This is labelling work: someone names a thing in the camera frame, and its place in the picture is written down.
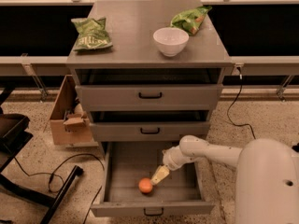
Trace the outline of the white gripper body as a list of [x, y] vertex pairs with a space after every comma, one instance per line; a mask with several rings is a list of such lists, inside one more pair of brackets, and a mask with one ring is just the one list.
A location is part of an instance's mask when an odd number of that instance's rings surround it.
[[194, 157], [184, 155], [179, 147], [171, 147], [163, 151], [163, 165], [170, 171], [176, 171], [187, 163], [193, 163]]

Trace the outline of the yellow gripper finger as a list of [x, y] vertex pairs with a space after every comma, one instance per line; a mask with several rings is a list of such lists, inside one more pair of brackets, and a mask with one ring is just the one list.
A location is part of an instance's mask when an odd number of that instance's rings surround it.
[[157, 185], [170, 174], [169, 169], [165, 165], [160, 165], [150, 179], [152, 185]]

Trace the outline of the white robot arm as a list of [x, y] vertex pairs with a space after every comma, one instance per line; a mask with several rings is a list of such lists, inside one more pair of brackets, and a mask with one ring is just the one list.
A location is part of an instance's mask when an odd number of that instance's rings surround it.
[[201, 157], [236, 169], [235, 224], [299, 224], [299, 156], [291, 147], [267, 138], [226, 147], [186, 135], [163, 152], [151, 183]]

